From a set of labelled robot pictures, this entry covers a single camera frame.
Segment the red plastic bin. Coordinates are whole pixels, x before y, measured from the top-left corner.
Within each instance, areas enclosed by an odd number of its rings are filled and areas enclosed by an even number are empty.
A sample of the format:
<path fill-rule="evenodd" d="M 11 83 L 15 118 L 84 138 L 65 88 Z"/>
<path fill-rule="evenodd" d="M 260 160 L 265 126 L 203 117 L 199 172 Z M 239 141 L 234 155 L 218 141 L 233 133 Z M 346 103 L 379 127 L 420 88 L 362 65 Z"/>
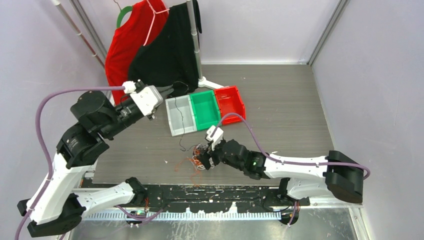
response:
<path fill-rule="evenodd" d="M 228 113 L 236 113 L 246 119 L 246 107 L 237 86 L 222 87 L 213 92 L 220 113 L 219 119 Z"/>

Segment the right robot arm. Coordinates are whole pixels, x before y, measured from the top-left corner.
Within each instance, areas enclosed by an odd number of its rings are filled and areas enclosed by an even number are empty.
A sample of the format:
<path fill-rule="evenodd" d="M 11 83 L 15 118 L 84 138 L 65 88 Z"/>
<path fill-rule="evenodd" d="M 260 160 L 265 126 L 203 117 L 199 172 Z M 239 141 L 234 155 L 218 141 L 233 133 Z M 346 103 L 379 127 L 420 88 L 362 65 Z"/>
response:
<path fill-rule="evenodd" d="M 352 204 L 363 202 L 365 168 L 337 150 L 319 157 L 286 157 L 248 150 L 235 140 L 222 140 L 199 148 L 195 155 L 207 170 L 223 163 L 254 180 L 279 179 L 277 198 L 286 206 L 320 196 Z"/>

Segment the green plastic bin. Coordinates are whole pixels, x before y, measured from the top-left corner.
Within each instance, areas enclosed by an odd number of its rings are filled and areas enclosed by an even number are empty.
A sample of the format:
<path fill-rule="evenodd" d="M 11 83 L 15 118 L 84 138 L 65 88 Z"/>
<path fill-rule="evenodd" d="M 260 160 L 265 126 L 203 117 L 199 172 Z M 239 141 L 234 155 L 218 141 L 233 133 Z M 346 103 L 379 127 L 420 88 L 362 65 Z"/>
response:
<path fill-rule="evenodd" d="M 221 119 L 221 113 L 213 90 L 190 94 L 197 131 L 207 130 L 216 126 Z"/>

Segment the red white rod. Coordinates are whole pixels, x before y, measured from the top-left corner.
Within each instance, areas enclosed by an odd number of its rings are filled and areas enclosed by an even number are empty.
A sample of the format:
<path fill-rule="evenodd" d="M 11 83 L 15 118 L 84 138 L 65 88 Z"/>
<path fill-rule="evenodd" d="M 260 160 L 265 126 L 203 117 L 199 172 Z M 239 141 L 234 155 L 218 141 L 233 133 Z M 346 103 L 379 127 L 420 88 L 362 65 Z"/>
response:
<path fill-rule="evenodd" d="M 100 66 L 105 68 L 106 48 L 100 40 L 91 20 L 89 19 L 83 5 L 80 0 L 69 0 L 71 7 L 82 23 L 83 29 L 86 31 L 88 36 L 84 34 L 82 29 L 77 25 L 76 21 L 70 16 L 69 12 L 63 6 L 60 0 L 50 0 L 55 8 L 60 12 L 61 16 L 71 27 L 76 36 L 78 36 L 85 46 L 88 48 L 91 56 L 96 59 Z"/>

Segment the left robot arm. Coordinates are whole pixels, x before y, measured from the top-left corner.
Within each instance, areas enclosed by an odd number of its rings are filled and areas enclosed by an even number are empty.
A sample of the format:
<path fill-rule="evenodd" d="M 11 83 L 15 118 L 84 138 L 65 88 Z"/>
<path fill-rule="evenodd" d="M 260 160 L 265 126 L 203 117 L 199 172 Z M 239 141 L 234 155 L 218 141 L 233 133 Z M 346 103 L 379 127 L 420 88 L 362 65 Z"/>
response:
<path fill-rule="evenodd" d="M 154 119 L 173 86 L 126 81 L 121 86 L 82 87 L 80 91 L 82 95 L 70 109 L 77 122 L 63 133 L 54 156 L 41 133 L 41 114 L 59 93 L 46 96 L 36 111 L 36 134 L 48 172 L 33 197 L 17 204 L 20 225 L 33 238 L 65 235 L 94 213 L 121 205 L 138 207 L 148 199 L 146 188 L 135 177 L 94 193 L 74 193 L 73 188 L 109 149 L 108 141 L 142 118 Z"/>

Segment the pink hanger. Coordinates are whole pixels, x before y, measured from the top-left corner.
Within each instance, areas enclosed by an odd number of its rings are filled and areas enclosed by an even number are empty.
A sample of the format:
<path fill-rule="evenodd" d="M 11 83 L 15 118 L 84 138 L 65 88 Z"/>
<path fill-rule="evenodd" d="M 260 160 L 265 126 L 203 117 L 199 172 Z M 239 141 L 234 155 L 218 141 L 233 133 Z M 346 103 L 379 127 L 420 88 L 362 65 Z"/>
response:
<path fill-rule="evenodd" d="M 155 8 L 153 7 L 153 5 L 151 4 L 151 2 L 149 0 L 146 0 L 146 2 L 148 4 L 149 8 L 151 9 L 153 16 L 152 16 L 152 20 L 151 20 L 151 23 L 150 23 L 150 26 L 149 26 L 149 29 L 148 29 L 148 32 L 147 32 L 145 41 L 143 43 L 143 46 L 146 46 L 147 43 L 148 43 L 148 41 L 149 41 L 149 38 L 150 38 L 150 35 L 151 35 L 151 32 L 152 32 L 153 26 L 154 26 L 154 23 L 155 23 L 156 16 L 157 15 L 160 15 L 162 13 L 168 13 L 169 10 L 170 10 L 169 8 L 165 8 L 165 9 L 163 9 L 161 11 L 156 11 Z"/>

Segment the grey plastic bin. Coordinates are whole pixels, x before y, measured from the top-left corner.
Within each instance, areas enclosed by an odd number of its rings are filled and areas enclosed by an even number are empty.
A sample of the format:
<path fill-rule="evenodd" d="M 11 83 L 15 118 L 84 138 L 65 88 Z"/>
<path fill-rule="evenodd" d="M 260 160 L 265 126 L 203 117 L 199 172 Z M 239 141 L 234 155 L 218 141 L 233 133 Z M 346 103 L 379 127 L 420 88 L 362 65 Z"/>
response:
<path fill-rule="evenodd" d="M 192 103 L 189 95 L 165 100 L 168 125 L 173 137 L 197 131 Z"/>

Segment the white clothes rack stand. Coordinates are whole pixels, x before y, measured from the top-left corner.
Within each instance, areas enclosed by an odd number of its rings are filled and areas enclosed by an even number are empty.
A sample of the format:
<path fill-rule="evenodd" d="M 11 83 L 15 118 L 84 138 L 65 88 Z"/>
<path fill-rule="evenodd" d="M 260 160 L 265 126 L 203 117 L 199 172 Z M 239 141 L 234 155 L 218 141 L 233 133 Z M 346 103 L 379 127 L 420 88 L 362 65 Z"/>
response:
<path fill-rule="evenodd" d="M 200 74 L 201 74 L 200 53 L 201 52 L 200 52 L 199 35 L 203 32 L 202 23 L 201 23 L 200 6 L 198 1 L 196 0 L 185 0 L 180 4 L 183 4 L 183 3 L 186 3 L 188 8 L 188 15 L 189 15 L 189 21 L 191 26 L 191 35 L 192 35 L 192 40 L 194 43 L 194 55 L 196 59 L 197 69 L 198 69 L 198 88 L 199 88 L 200 86 L 199 82 L 201 81 L 201 77 L 200 77 Z M 166 6 L 167 8 L 169 8 L 168 15 L 170 14 L 170 9 L 172 6 L 170 7 Z"/>

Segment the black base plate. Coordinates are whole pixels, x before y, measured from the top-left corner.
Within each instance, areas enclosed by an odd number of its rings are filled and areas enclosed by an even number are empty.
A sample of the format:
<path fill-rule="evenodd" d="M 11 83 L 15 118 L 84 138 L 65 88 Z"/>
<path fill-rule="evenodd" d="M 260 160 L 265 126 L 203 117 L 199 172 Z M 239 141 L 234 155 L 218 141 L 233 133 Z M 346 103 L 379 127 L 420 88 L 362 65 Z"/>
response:
<path fill-rule="evenodd" d="M 121 207 L 163 209 L 169 213 L 227 213 L 235 205 L 237 213 L 268 213 L 291 210 L 294 201 L 282 197 L 276 186 L 255 185 L 145 185 L 146 197 L 140 203 Z"/>

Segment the red t-shirt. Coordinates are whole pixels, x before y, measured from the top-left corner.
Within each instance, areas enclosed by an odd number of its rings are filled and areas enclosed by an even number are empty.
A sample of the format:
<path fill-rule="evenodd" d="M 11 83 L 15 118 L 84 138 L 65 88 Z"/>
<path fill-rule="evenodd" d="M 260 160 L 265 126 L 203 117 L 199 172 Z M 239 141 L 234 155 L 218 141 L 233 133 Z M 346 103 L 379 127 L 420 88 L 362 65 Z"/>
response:
<path fill-rule="evenodd" d="M 150 2 L 157 12 L 167 8 L 161 0 L 150 0 Z M 146 0 L 132 6 L 132 12 L 124 18 L 124 25 L 115 30 L 105 59 L 105 75 L 110 87 L 120 87 L 128 81 L 130 64 L 139 48 L 143 47 L 153 18 Z M 156 16 L 147 45 L 159 35 L 168 16 L 168 12 Z"/>

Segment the green hanger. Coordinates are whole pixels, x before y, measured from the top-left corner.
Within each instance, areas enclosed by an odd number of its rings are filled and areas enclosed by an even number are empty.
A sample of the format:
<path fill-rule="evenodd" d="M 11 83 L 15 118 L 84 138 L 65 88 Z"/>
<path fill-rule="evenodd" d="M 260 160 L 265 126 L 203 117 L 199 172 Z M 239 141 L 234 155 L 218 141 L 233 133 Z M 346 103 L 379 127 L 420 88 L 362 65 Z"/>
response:
<path fill-rule="evenodd" d="M 125 17 L 127 14 L 131 13 L 133 10 L 133 6 L 132 5 L 128 5 L 125 7 L 121 7 L 120 3 L 117 0 L 113 0 L 113 2 L 117 5 L 118 9 L 119 9 L 119 13 L 116 19 L 116 29 L 122 27 L 125 23 Z"/>

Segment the black t-shirt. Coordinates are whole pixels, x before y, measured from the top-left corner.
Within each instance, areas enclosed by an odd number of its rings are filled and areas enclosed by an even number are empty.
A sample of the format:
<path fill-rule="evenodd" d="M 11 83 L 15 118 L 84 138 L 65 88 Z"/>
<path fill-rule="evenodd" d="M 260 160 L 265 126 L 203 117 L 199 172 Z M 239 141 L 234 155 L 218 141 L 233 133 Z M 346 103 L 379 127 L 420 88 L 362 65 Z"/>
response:
<path fill-rule="evenodd" d="M 127 78 L 156 87 L 172 86 L 171 97 L 192 93 L 199 87 L 194 51 L 187 4 L 174 5 L 158 36 L 138 49 Z"/>

